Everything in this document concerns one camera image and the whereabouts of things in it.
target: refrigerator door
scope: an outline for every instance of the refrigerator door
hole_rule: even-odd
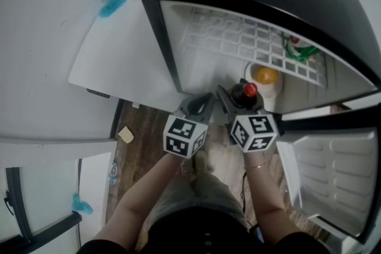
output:
[[[381,106],[279,121],[292,206],[364,243],[379,210]]]

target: green object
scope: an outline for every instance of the green object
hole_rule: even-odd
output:
[[[288,55],[295,61],[306,61],[310,56],[318,54],[320,50],[315,46],[309,46],[306,48],[295,48],[300,55],[295,55],[289,46],[290,39],[286,42],[286,50]]]

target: bracelet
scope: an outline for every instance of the bracelet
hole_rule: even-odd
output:
[[[265,166],[266,163],[267,162],[264,161],[261,165],[245,167],[245,171],[250,171],[250,170],[255,170],[256,168],[261,168],[261,167]]]

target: white wire rack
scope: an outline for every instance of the white wire rack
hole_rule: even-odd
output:
[[[191,46],[257,62],[326,87],[324,52],[305,62],[295,61],[283,47],[283,35],[288,34],[252,19],[216,10],[193,8],[184,48]]]

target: blue cleaning cloth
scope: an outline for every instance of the blue cleaning cloth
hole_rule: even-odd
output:
[[[77,193],[73,194],[73,204],[71,209],[76,212],[84,212],[91,215],[93,213],[93,208],[85,201],[81,201],[81,198]]]
[[[99,16],[106,18],[111,16],[118,10],[127,0],[107,0],[106,4],[101,8]]]

